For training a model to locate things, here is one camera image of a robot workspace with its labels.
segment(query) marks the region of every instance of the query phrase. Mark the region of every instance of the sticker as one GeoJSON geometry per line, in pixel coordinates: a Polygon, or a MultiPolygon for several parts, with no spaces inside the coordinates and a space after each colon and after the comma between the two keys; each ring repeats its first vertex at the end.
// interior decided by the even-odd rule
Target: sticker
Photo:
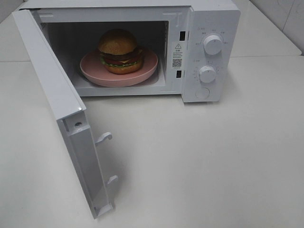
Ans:
{"type": "Polygon", "coordinates": [[[183,69],[184,58],[186,56],[186,43],[184,41],[172,42],[171,48],[172,69],[183,69]]]}

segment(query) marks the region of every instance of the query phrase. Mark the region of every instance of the open microwave door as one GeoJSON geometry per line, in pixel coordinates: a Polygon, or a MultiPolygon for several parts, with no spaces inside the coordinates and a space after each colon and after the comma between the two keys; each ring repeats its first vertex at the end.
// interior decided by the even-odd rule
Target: open microwave door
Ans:
{"type": "Polygon", "coordinates": [[[38,23],[39,18],[34,18],[34,15],[29,10],[13,12],[93,217],[96,218],[112,209],[107,188],[111,182],[117,180],[117,176],[104,181],[96,152],[96,146],[107,138],[111,139],[112,135],[104,133],[94,142],[85,114],[86,107],[44,37],[40,29],[41,23],[38,23]]]}

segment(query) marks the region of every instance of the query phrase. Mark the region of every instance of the white countertop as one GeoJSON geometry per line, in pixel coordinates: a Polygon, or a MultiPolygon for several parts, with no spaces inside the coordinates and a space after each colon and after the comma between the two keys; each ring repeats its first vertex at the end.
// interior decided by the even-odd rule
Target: white countertop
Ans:
{"type": "Polygon", "coordinates": [[[286,56],[231,58],[218,103],[83,99],[94,137],[113,133],[98,147],[105,177],[120,177],[116,209],[94,220],[8,17],[0,24],[0,227],[302,228],[304,58],[264,24],[260,35],[272,48],[255,43],[258,56],[286,56]]]}
{"type": "MultiPolygon", "coordinates": [[[[234,0],[241,10],[232,57],[295,56],[301,51],[248,0],[234,0]]],[[[14,18],[0,24],[0,62],[29,61],[14,18]]]]}

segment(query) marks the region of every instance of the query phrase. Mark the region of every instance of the microwave oven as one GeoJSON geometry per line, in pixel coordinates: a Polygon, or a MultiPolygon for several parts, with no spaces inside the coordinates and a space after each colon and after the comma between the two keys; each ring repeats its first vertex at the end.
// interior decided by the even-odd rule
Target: microwave oven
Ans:
{"type": "Polygon", "coordinates": [[[220,99],[240,11],[231,0],[28,0],[13,17],[57,120],[94,218],[113,208],[81,96],[181,94],[184,102],[220,99]],[[127,87],[88,81],[81,58],[107,30],[134,34],[158,57],[147,80],[127,87]]]}

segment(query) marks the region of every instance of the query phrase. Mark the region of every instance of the white knob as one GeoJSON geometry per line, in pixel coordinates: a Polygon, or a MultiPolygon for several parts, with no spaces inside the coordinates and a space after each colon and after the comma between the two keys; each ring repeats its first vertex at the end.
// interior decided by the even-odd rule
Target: white knob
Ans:
{"type": "Polygon", "coordinates": [[[205,52],[209,55],[215,55],[223,48],[223,41],[218,35],[210,35],[204,40],[205,52]]]}
{"type": "Polygon", "coordinates": [[[199,78],[204,83],[212,82],[215,79],[216,72],[211,66],[204,66],[199,70],[199,78]]]}

